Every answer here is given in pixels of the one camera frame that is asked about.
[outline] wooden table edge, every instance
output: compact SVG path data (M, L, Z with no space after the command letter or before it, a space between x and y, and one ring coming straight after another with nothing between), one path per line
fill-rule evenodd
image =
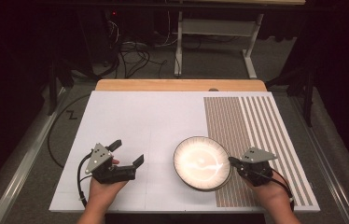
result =
M102 79L96 91L267 91L258 79Z

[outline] metal bar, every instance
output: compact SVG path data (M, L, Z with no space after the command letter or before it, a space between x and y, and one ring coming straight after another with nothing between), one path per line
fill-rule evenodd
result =
M237 35L250 37L253 32L258 32L255 27L256 23L254 21L183 20L183 34L188 35Z
M288 6L288 5L251 5L251 4L215 4L215 3L119 3L119 2L65 2L65 1L39 1L36 2L41 7L100 7L115 9L156 9L156 10L247 10L249 12L267 13L267 12L288 12L288 13L327 13L335 10L336 6L331 7L306 7L306 6Z
M52 60L51 67L49 68L49 115L52 115L58 104L58 94L56 92L56 62Z
M305 83L305 97L303 103L303 117L309 127L312 127L311 123L311 109L312 109L312 96L314 94L314 73L315 71L309 71Z
M177 22L177 47L174 56L174 76L180 77L181 70L183 68L183 12L178 12L178 22Z
M48 117L45 126L41 130L38 137L35 139L34 143L26 152L25 156L23 157L23 160L21 161L20 166L18 167L17 171L15 172L14 176L8 184L6 191L1 197L0 223L5 223L9 211L11 210L12 205L14 204L18 195L20 194L20 191L23 187L23 184L26 181L27 176L32 170L33 164L35 163L35 159L37 158L38 153L40 152L40 148L43 145L44 140L46 139L47 133L49 132L49 128L52 125L52 122L58 116L59 109L63 104L64 99L68 95L68 92L69 91L66 91L64 88L61 89L59 93L59 106L57 106L56 110L52 113L52 115Z
M264 14L258 14L256 19L256 24L254 26L253 33L250 38L249 47L244 55L245 58L250 58L251 51L253 50L254 44L256 43L256 40L257 40L259 28L261 27L262 18L264 18Z
M254 69L253 62L250 57L246 57L246 50L242 51L244 56L244 65L246 66L247 74L250 79L257 78L256 70Z
M324 153L323 148L319 145L319 142L314 134L314 130L303 121L302 118L302 106L300 102L296 99L296 97L290 97L290 103L295 107L295 109L299 112L297 115L299 116L301 123L308 134L309 139L313 145L314 155L317 158L318 165L320 170L322 171L323 177L326 179L328 184L328 188L331 191L332 197L336 202L338 209L341 212L343 221L349 224L349 202L343 191L342 185L337 179L334 171L331 168L331 165L328 162L328 159Z

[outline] wire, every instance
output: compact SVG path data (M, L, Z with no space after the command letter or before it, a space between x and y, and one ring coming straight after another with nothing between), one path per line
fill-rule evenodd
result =
M175 42L177 42L177 39L175 39L174 41L172 41L172 42L169 43L169 44L156 45L156 46L154 46L154 47L160 48L160 47L171 46L171 45L173 45Z
M250 170L250 172L252 172L253 174L255 174L255 175L260 175L260 176L262 176L262 177L264 177L264 178L266 178L266 179L269 179L270 181L272 181L272 182L274 182L274 183L276 183L276 184L278 184L278 185L280 185L280 186L282 186L282 188L285 190L285 192L287 193L287 196L288 196L288 198L290 199L290 207L291 207L291 211L294 211L294 197L293 197L293 194L291 193L291 189L290 189L290 186L288 185L288 183L287 183L287 181L286 181L286 179L281 175L281 174L279 174L277 171L275 171L274 169L272 169L275 173L277 173L284 181L285 181L285 185L282 183L282 182L280 182L280 181L278 181L278 180L276 180L276 179L274 179L274 178L272 178L272 177L269 177L269 176L266 176L266 175L262 175L262 174L260 174L260 173L258 173L258 172L255 172L254 170Z
M137 46L139 44L141 44L141 43L138 43L138 42L135 42L135 41L133 41L133 42L131 42L131 41L123 42L122 46L129 45L129 44L132 44L131 48L120 51L120 56L122 58L122 61L123 61L123 64L124 64L124 70L125 70L124 78L132 77L137 71L139 71L140 69L146 67L148 63L154 63L154 64L159 64L160 65L160 69L158 71L158 77L161 78L161 69L162 69L162 67L165 64L167 64L167 60L164 60L161 63L152 61L150 59L150 54L148 53L148 51L139 49ZM125 57L127 55L131 54L131 53L136 53L137 56L139 57L139 59L136 62L127 62L125 60ZM133 64L133 66L131 67L130 70L128 70L127 64Z
M62 111L61 113L58 114L58 116L55 118L55 120L52 122L52 125L50 126L49 128L49 133L48 133L48 136L47 136L47 148L49 150L49 156L52 158L52 160L61 168L64 168L64 166L62 164L60 164L56 159L55 157L53 156L52 154L52 149L51 149L51 146L50 146L50 137L52 135L52 130L54 129L55 125L56 125L56 122L58 121L58 119L61 117L61 115L63 114L64 111L67 110L67 108L70 106L70 105L73 105L74 103L76 103L77 101L83 99L83 98L86 98L86 97L89 97L90 94L88 95L83 95L83 96L80 96L78 98L76 98L76 100L74 100L73 102L71 102L69 105L67 105Z
M116 44L118 41L119 41L119 27L112 21L107 21L108 23L112 24L112 29L111 29L111 34L109 36L109 38L111 37L111 35L113 34L114 32L114 28L117 28L117 36L116 36L116 41L114 41L113 44Z
M161 45L156 45L155 47L163 47L163 46L167 46L167 43L169 41L169 36L171 35L171 14L168 11L168 35L166 36L166 40L163 44Z
M80 179L79 182L81 183L83 180L85 180L86 178L90 178L90 177L92 177L92 175L84 176L84 178Z
M82 204L84 204L84 207L87 206L87 199L85 198L84 192L81 189L81 180L82 180L82 179L80 180L81 167L82 167L82 164L84 164L84 162L91 157L91 155L92 155L92 151L87 156L85 156L84 159L82 159L77 169L77 188L78 188L79 200L81 200Z

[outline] tabletop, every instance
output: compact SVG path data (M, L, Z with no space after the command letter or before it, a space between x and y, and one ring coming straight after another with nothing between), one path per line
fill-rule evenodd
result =
M272 94L263 83L203 79L101 80L88 102L49 210L82 212L76 182L80 161L96 143L108 146L121 139L123 146L114 153L121 164L130 164L142 154L145 163L110 212L263 212L236 172L223 188L209 192L192 189L179 178L174 151L191 136L215 139L237 158L249 147L274 153L278 159L270 165L289 180L295 211L319 211ZM88 197L89 181L81 186Z

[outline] human hand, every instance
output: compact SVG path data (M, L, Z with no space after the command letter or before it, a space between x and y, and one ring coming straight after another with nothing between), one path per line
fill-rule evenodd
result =
M272 178L286 185L285 180L276 172L273 172ZM271 215L274 223L300 223L291 210L288 194L282 186L270 181L265 185L254 187L246 179L244 181L256 193L259 202Z
M113 163L119 164L119 161L113 160ZM114 184L101 184L92 177L90 183L90 197L78 223L102 223L108 207L114 202L119 191L127 183L128 181Z

